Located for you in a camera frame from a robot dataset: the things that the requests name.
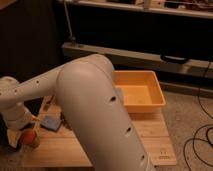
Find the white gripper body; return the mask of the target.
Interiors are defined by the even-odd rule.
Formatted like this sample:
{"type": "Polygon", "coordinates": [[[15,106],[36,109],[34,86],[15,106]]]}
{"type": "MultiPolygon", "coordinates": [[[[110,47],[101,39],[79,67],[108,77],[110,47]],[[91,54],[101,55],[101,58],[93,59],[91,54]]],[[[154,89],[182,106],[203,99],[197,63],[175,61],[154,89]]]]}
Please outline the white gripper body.
{"type": "Polygon", "coordinates": [[[25,130],[34,130],[35,122],[36,117],[34,115],[27,119],[9,121],[7,123],[7,138],[9,145],[13,148],[24,145],[20,143],[20,136],[25,130]]]}

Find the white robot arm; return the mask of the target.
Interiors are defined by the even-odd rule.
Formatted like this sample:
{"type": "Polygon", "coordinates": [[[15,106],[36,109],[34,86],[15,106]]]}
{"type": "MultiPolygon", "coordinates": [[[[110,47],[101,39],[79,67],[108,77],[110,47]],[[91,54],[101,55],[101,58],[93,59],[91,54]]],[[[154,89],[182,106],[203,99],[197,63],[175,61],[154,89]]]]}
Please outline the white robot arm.
{"type": "Polygon", "coordinates": [[[0,78],[0,114],[19,130],[32,121],[28,100],[54,95],[95,171],[156,171],[103,55],[72,60],[25,82],[0,78]]]}

